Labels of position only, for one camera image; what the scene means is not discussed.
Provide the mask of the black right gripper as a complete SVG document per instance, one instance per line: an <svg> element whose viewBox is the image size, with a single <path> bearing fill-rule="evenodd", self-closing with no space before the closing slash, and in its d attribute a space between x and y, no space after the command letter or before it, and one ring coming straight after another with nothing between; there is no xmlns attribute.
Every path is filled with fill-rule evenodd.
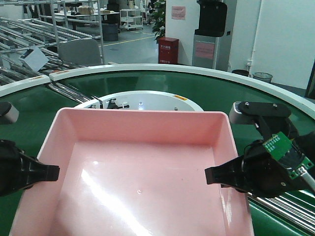
<svg viewBox="0 0 315 236"><path fill-rule="evenodd" d="M315 163L314 132L304 136L286 136ZM265 141L259 140L252 143L244 152L243 157L237 157L222 165L205 169L206 183L208 185L214 183L223 185L243 184L243 192L264 198L277 197L282 193L295 190L314 191L315 182L306 182L301 177L291 179L288 176L287 172L272 159L263 147L262 144ZM315 167L309 172L315 177Z"/></svg>

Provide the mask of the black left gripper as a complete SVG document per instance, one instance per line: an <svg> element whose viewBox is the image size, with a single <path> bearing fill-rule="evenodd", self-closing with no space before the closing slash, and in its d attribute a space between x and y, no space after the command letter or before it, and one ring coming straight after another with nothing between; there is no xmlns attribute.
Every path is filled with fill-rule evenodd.
<svg viewBox="0 0 315 236"><path fill-rule="evenodd" d="M60 167L22 155L15 142L0 141L0 195L6 196L42 181L57 181Z"/></svg>

